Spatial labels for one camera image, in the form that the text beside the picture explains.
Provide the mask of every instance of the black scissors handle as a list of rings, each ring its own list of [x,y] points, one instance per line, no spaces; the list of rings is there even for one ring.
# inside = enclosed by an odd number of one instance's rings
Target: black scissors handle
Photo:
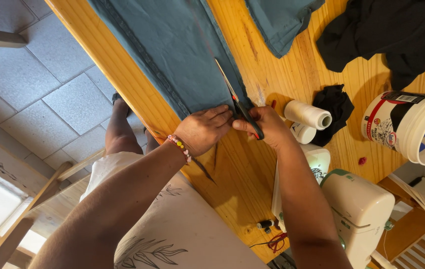
[[[242,116],[252,125],[252,127],[254,127],[254,130],[256,131],[255,135],[257,137],[257,140],[264,139],[264,133],[262,132],[261,128],[259,128],[259,125],[257,125],[256,121],[252,119],[251,115],[249,115],[249,111],[247,111],[242,102],[237,101],[236,104],[239,107]]]

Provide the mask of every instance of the hand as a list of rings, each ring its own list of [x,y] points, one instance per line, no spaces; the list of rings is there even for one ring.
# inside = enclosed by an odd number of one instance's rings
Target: hand
[[[198,111],[187,116],[176,128],[176,135],[193,157],[206,153],[231,128],[233,112],[228,105]]]
[[[287,142],[294,142],[295,138],[284,121],[270,106],[254,107],[249,110],[249,114],[256,121],[259,128],[264,132],[264,142],[271,148],[278,151]],[[246,131],[247,135],[256,138],[256,131],[250,123],[245,120],[235,120],[233,128]]]

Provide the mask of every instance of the forearm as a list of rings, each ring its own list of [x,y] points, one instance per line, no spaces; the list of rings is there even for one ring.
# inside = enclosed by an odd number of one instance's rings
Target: forearm
[[[99,249],[101,259],[98,257],[89,266],[100,268],[103,260],[111,264],[118,242],[184,164],[183,153],[165,142],[114,174],[72,210],[45,242],[31,268],[71,266],[68,261],[80,260],[81,256],[87,257]]]
[[[338,242],[330,206],[293,137],[278,150],[277,164],[284,221],[291,244]]]

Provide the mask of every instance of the scissor blade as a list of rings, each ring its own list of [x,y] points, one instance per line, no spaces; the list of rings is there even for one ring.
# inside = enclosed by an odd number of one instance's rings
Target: scissor blade
[[[234,89],[233,89],[233,87],[231,86],[231,83],[229,83],[229,80],[227,79],[226,74],[224,74],[224,71],[222,70],[221,65],[219,64],[219,62],[217,61],[217,59],[216,59],[216,58],[214,58],[214,60],[216,60],[216,64],[217,64],[217,66],[219,67],[219,70],[221,70],[222,77],[224,78],[224,81],[225,81],[225,82],[226,82],[226,84],[227,84],[227,87],[228,87],[228,89],[229,89],[229,92],[231,93],[231,95],[233,95],[233,96],[234,96],[234,98],[235,98],[235,100],[236,100],[236,101],[239,101],[239,98],[237,97],[236,93],[234,92]]]

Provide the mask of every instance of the folded fabric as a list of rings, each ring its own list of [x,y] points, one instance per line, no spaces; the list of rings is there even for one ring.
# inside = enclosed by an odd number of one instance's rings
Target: folded fabric
[[[425,0],[349,0],[317,40],[329,70],[386,53],[391,86],[402,90],[425,71]]]
[[[355,108],[346,92],[342,92],[342,85],[326,86],[319,91],[312,102],[312,105],[327,110],[332,115],[332,123],[322,131],[318,131],[312,139],[312,144],[319,146],[327,145],[333,135],[343,127],[347,126],[349,119]]]
[[[289,52],[296,35],[309,25],[311,13],[324,3],[325,0],[245,0],[267,47],[277,58]]]
[[[88,0],[153,86],[184,119],[233,102],[253,107],[234,58],[206,0]]]

